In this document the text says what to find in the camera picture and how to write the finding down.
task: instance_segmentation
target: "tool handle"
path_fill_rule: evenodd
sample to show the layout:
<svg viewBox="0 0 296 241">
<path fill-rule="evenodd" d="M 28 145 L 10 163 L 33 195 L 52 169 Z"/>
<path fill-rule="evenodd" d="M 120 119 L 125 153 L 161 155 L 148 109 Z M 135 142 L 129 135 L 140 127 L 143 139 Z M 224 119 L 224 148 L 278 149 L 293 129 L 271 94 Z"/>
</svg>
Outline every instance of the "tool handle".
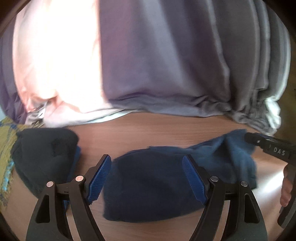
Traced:
<svg viewBox="0 0 296 241">
<path fill-rule="evenodd" d="M 288 180 L 293 184 L 293 189 L 291 191 L 291 200 L 286 207 L 282 207 L 280 210 L 280 216 L 278 218 L 278 224 L 282 228 L 286 228 L 291 218 L 296 212 L 296 167 L 288 164 L 286 167 L 288 171 Z"/>
</svg>

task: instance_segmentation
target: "yellow patterned fabric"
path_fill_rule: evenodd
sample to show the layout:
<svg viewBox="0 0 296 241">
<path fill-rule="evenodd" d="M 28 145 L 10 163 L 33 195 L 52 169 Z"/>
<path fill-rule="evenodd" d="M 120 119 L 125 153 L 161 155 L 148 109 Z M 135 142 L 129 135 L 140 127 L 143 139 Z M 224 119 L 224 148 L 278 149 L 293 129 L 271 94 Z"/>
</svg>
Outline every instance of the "yellow patterned fabric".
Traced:
<svg viewBox="0 0 296 241">
<path fill-rule="evenodd" d="M 10 150 L 17 140 L 16 133 L 29 126 L 17 125 L 9 117 L 0 122 L 0 207 L 7 206 L 14 163 Z"/>
</svg>

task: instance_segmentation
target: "purple fabric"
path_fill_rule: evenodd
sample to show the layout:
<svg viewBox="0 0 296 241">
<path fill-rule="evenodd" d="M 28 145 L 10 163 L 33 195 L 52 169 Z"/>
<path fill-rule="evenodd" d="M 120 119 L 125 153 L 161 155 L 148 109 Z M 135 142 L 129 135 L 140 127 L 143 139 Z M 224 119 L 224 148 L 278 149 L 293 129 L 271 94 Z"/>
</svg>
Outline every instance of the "purple fabric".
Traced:
<svg viewBox="0 0 296 241">
<path fill-rule="evenodd" d="M 27 112 L 18 95 L 12 67 L 12 40 L 15 18 L 0 37 L 0 106 L 16 123 L 24 124 Z"/>
</svg>

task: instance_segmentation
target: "pink fabric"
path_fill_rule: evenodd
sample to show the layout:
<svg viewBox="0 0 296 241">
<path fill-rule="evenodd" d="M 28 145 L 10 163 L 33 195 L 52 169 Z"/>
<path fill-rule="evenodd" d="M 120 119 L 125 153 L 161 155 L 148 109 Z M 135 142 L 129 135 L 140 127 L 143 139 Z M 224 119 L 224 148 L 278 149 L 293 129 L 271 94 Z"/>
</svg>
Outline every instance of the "pink fabric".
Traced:
<svg viewBox="0 0 296 241">
<path fill-rule="evenodd" d="M 50 100 L 45 122 L 119 111 L 106 111 L 112 106 L 102 90 L 99 0 L 32 0 L 16 18 L 13 70 L 28 112 Z"/>
</svg>

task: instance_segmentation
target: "metal pin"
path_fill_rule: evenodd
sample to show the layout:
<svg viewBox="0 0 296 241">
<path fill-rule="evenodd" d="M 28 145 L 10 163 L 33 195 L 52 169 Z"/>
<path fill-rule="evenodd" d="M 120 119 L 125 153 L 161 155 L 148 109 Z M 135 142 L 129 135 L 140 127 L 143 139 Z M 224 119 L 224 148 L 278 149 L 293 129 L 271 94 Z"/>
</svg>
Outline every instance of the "metal pin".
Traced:
<svg viewBox="0 0 296 241">
<path fill-rule="evenodd" d="M 46 184 L 46 186 L 47 186 L 48 188 L 52 187 L 53 185 L 54 185 L 54 182 L 52 182 L 52 181 L 50 181 L 50 182 L 48 182 L 48 183 Z"/>
<path fill-rule="evenodd" d="M 219 178 L 216 177 L 216 176 L 211 176 L 211 180 L 212 180 L 213 182 L 217 182 L 217 181 L 219 180 Z"/>
<path fill-rule="evenodd" d="M 83 179 L 84 179 L 83 176 L 77 176 L 77 177 L 75 178 L 76 182 L 81 182 Z"/>
<path fill-rule="evenodd" d="M 247 186 L 248 186 L 248 183 L 247 183 L 246 181 L 241 181 L 241 185 L 242 185 L 243 187 L 247 187 Z"/>
</svg>

